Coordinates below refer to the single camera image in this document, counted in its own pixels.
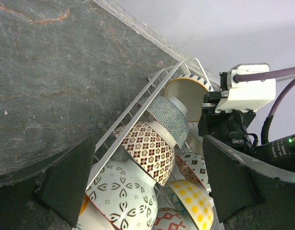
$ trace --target marble surface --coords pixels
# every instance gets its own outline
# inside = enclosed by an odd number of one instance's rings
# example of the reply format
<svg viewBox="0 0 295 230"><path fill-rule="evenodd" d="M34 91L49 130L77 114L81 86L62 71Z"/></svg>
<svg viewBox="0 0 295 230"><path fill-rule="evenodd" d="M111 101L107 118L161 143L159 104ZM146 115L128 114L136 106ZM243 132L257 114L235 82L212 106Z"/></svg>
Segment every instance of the marble surface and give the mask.
<svg viewBox="0 0 295 230"><path fill-rule="evenodd" d="M0 175L98 141L175 63L91 0L1 0Z"/></svg>

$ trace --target brown vein in stone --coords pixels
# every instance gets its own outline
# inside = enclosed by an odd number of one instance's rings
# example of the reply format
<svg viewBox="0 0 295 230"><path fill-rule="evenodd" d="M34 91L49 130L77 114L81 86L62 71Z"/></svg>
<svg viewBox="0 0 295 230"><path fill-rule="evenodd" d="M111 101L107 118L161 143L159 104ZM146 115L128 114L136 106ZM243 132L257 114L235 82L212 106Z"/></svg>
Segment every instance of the brown vein in stone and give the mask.
<svg viewBox="0 0 295 230"><path fill-rule="evenodd" d="M46 20L33 20L30 16L25 15L25 14L23 14L21 12L13 10L13 9L9 9L3 4L0 4L0 9L3 10L3 11L6 11L7 13L17 14L17 15L27 19L29 22L35 23L35 24L47 24L47 23L53 23L53 22L57 22L57 21L62 21L62 20L65 20L66 18L68 18L70 16L70 9L68 9L68 11L65 14L60 15L58 18L51 18L51 19L46 19Z"/></svg>

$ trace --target white wire rack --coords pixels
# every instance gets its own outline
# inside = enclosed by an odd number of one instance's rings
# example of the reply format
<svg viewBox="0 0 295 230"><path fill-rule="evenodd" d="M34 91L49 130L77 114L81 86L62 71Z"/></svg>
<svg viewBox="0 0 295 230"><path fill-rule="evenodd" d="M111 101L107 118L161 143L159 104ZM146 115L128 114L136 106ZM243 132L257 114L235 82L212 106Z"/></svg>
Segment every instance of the white wire rack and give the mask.
<svg viewBox="0 0 295 230"><path fill-rule="evenodd" d="M150 103L153 101L153 99L160 95L161 91L164 89L167 82L175 79L177 76L181 74L191 74L191 71L189 70L187 64L195 63L200 69L201 72L196 72L196 75L200 75L206 79L206 81L210 84L210 81L200 63L200 61L196 58L191 59L189 61L182 61L177 63L174 66L171 66L166 69L161 69L156 73L153 73L148 76L148 84L143 88L143 90L137 95L137 97L130 103L130 105L124 110L124 112L120 115L120 117L114 122L114 124L108 129L108 131L103 135L103 137L99 140L99 142L95 145L95 159L98 161L98 164L92 169L91 175L94 175L94 177L90 177L87 189L93 182L93 180L97 177L98 173L102 170L104 165L107 163L107 161L111 158L111 156L114 154L114 152L117 150L117 148L120 146L123 139L126 137L128 132L132 129L132 127L135 125L135 123L143 116L146 108L150 105ZM134 109L136 107L136 103L143 99L144 95L148 93L149 97L147 101L139 108L139 110ZM117 137L117 139L109 146L105 142L109 138L109 136L112 134L112 132L120 125L125 125L123 120L126 116L130 116L131 120L126 125L123 132ZM196 128L197 123L189 123L190 127ZM106 153L99 159L97 157L97 151L100 149L100 147L104 145L107 149ZM187 143L185 143L184 147L182 148L182 151L189 150L189 146ZM184 176L180 173L178 170L176 164L174 165L174 168L172 170L171 176L169 178L169 181L172 180L179 180L184 179ZM165 191L163 190L163 187L156 184L155 185L155 193L158 199L158 205L159 208L162 207L173 207L172 203L169 201L168 197L165 194Z"/></svg>

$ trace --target bowl with blue rim pattern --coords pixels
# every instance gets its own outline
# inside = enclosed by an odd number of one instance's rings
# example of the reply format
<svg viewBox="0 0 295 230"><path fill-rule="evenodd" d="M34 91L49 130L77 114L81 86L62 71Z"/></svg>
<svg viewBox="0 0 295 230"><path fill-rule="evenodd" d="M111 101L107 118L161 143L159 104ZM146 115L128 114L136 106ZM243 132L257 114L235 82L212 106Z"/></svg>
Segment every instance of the bowl with blue rim pattern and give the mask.
<svg viewBox="0 0 295 230"><path fill-rule="evenodd" d="M198 122L202 114L204 95L213 91L212 86L203 77L183 74L170 81L164 90L164 97L176 97L189 111L189 122Z"/></svg>
<svg viewBox="0 0 295 230"><path fill-rule="evenodd" d="M137 105L141 107L146 101L147 98L138 101ZM188 110L178 99L157 96L147 107L146 115L158 121L176 140L178 148L182 148L189 132Z"/></svg>

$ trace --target yellow polka dot bowl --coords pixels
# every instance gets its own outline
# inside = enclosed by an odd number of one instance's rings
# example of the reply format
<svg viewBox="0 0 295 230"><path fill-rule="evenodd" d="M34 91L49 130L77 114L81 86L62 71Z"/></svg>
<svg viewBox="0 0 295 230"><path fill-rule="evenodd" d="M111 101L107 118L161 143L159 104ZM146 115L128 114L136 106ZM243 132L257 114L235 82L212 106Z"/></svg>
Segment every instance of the yellow polka dot bowl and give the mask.
<svg viewBox="0 0 295 230"><path fill-rule="evenodd" d="M167 185L185 206L197 228L210 230L214 221L214 213L204 189L187 180L171 181Z"/></svg>

